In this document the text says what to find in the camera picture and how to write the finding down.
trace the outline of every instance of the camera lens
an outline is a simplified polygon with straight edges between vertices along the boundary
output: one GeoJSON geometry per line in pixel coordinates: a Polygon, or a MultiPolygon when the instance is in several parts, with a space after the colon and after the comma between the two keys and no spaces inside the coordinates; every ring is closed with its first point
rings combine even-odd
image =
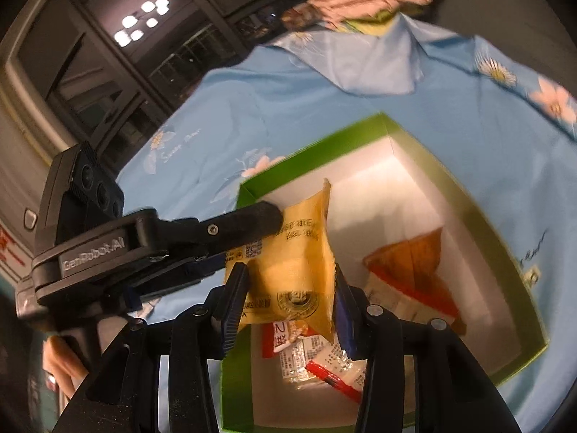
{"type": "Polygon", "coordinates": [[[94,183],[94,171],[91,166],[84,166],[82,168],[82,173],[80,174],[80,180],[82,181],[83,187],[89,191],[94,183]]]}
{"type": "Polygon", "coordinates": [[[96,200],[98,200],[100,208],[102,208],[103,210],[106,210],[108,208],[108,204],[110,202],[110,195],[102,182],[99,183],[98,188],[96,189],[96,200]]]}

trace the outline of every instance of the pink flower print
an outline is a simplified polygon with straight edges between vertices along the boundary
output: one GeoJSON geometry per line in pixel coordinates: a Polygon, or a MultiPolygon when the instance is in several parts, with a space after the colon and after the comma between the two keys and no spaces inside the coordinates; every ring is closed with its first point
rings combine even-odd
{"type": "Polygon", "coordinates": [[[248,169],[244,170],[241,176],[245,178],[252,177],[253,175],[258,174],[259,172],[264,171],[266,168],[275,165],[279,161],[282,161],[283,159],[285,159],[284,156],[277,156],[275,157],[275,159],[271,161],[270,158],[265,154],[257,161],[255,167],[249,167],[248,169]]]}
{"type": "Polygon", "coordinates": [[[529,97],[539,103],[546,114],[554,119],[575,123],[577,117],[575,111],[569,105],[571,95],[562,86],[553,85],[546,79],[539,77],[541,91],[532,92],[529,97]]]}

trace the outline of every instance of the barcode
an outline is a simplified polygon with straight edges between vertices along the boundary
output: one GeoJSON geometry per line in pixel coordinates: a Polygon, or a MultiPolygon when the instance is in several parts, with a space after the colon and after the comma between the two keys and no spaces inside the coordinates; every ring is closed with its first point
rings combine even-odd
{"type": "Polygon", "coordinates": [[[247,244],[245,247],[246,258],[255,258],[263,250],[263,241],[258,240],[247,244]]]}

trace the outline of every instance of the yellow snack bag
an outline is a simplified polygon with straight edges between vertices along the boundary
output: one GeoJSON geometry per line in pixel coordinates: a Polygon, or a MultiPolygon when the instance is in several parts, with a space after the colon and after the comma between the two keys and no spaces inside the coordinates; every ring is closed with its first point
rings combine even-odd
{"type": "Polygon", "coordinates": [[[335,257],[327,238],[331,184],[287,207],[281,231],[226,256],[226,278],[236,262],[249,267],[250,289],[240,327],[282,320],[306,320],[332,340],[335,257]]]}

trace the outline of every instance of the flower print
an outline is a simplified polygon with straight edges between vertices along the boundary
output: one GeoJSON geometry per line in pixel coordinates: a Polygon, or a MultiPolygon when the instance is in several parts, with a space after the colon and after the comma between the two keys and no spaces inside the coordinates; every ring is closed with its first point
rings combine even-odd
{"type": "Polygon", "coordinates": [[[278,40],[273,45],[277,45],[279,47],[282,47],[284,45],[284,43],[288,42],[288,43],[294,43],[297,47],[303,48],[309,42],[312,42],[312,41],[313,41],[313,36],[311,33],[296,31],[296,32],[291,32],[290,34],[287,34],[285,37],[278,40]]]}
{"type": "Polygon", "coordinates": [[[171,140],[174,137],[174,131],[160,131],[152,137],[152,142],[150,144],[150,149],[162,149],[164,148],[164,142],[171,140]]]}
{"type": "Polygon", "coordinates": [[[515,86],[517,84],[517,77],[497,60],[489,58],[477,59],[477,70],[479,70],[479,73],[493,78],[501,85],[515,86]]]}
{"type": "Polygon", "coordinates": [[[279,161],[282,161],[283,159],[285,159],[284,156],[277,156],[275,157],[275,159],[270,160],[270,158],[265,154],[255,164],[255,167],[249,167],[248,169],[245,169],[242,172],[241,176],[245,178],[252,177],[253,175],[258,174],[259,172],[262,172],[265,169],[269,168],[270,166],[275,165],[279,161]]]}
{"type": "Polygon", "coordinates": [[[553,85],[541,76],[539,76],[539,86],[541,91],[534,91],[529,97],[540,104],[545,113],[554,119],[575,123],[577,118],[575,111],[569,105],[569,100],[572,98],[567,89],[553,85]]]}
{"type": "Polygon", "coordinates": [[[174,131],[162,131],[160,130],[156,135],[152,137],[150,143],[150,153],[147,154],[144,159],[144,171],[148,174],[157,173],[157,150],[163,149],[166,142],[174,138],[176,133],[174,131]]]}

